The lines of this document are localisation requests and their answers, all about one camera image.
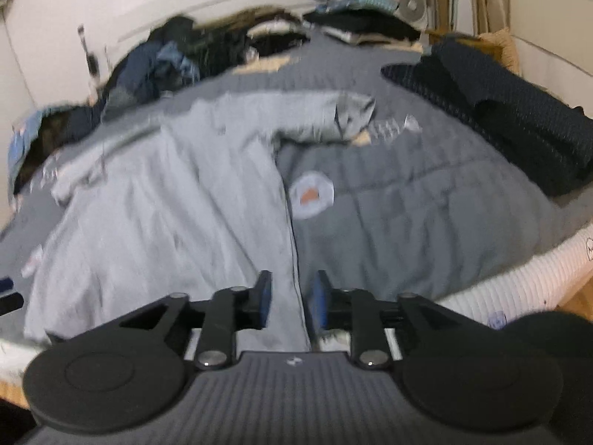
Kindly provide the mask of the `blue patterned pillow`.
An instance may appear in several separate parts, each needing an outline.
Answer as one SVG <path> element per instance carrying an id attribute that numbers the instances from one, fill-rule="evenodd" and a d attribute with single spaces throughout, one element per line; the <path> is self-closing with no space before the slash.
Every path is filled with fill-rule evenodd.
<path id="1" fill-rule="evenodd" d="M 18 194 L 36 170 L 63 145 L 72 106 L 50 106 L 24 119 L 8 149 L 9 192 Z"/>

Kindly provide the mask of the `light grey hoodie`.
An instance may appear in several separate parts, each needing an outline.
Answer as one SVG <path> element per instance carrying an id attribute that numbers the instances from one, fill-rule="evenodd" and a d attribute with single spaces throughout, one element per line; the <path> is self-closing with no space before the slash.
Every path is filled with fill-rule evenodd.
<path id="1" fill-rule="evenodd" d="M 373 119 L 354 92 L 231 93 L 152 113 L 64 166 L 64 208 L 42 248 L 24 333 L 69 339 L 162 297 L 209 299 L 272 275 L 261 333 L 243 350 L 303 352 L 295 240 L 275 152 L 282 139 L 340 143 Z"/>

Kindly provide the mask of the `stack of folded clothes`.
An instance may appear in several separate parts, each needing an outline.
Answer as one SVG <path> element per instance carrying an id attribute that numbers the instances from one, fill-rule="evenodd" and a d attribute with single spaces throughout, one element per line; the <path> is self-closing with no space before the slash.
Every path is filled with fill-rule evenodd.
<path id="1" fill-rule="evenodd" d="M 302 18 L 326 34 L 347 44 L 415 42 L 418 31 L 395 13 L 397 0 L 315 0 L 314 10 Z"/>

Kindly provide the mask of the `grey quilted bedspread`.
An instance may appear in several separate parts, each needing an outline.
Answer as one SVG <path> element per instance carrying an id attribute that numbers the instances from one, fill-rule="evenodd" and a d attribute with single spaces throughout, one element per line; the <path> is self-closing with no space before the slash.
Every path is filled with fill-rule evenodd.
<path id="1" fill-rule="evenodd" d="M 2 340 L 24 333 L 42 248 L 64 208 L 51 190 L 61 169 L 152 113 L 185 113 L 231 93 L 354 92 L 374 99 L 371 123 L 340 143 L 282 139 L 275 164 L 291 217 L 301 298 L 318 270 L 379 299 L 412 291 L 444 299 L 527 263 L 592 226 L 592 191 L 551 198 L 480 135 L 393 85 L 381 68 L 405 52 L 352 48 L 323 36 L 272 73 L 226 73 L 101 126 L 27 187 L 1 235 L 1 272 L 25 299 L 1 320 Z"/>

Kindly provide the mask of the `dark dotted folded garment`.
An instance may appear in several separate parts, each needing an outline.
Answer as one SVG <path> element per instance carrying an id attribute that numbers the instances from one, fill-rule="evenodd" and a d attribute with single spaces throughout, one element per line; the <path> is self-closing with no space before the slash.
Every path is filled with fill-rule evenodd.
<path id="1" fill-rule="evenodd" d="M 385 65 L 381 73 L 469 126 L 546 195 L 592 182 L 592 119 L 487 54 L 445 39 L 416 65 Z"/>

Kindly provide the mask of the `white mattress edge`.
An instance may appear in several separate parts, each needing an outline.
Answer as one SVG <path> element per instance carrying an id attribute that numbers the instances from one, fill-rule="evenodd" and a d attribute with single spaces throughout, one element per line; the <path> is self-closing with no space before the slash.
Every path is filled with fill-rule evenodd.
<path id="1" fill-rule="evenodd" d="M 439 300 L 441 306 L 499 330 L 525 314 L 556 309 L 592 278 L 592 226 L 527 263 Z"/>

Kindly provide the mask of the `white fan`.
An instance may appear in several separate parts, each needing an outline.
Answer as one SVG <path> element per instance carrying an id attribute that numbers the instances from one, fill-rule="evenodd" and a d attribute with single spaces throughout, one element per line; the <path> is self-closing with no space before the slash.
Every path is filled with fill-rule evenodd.
<path id="1" fill-rule="evenodd" d="M 438 27 L 437 0 L 397 0 L 395 15 L 418 31 L 435 30 Z"/>

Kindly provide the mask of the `pile of unfolded dark clothes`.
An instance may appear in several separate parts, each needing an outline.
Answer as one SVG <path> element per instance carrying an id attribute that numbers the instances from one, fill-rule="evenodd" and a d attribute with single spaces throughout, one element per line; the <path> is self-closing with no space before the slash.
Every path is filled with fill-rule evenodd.
<path id="1" fill-rule="evenodd" d="M 302 20 L 282 7 L 247 8 L 203 24 L 176 15 L 116 64 L 92 108 L 117 113 L 308 42 Z"/>

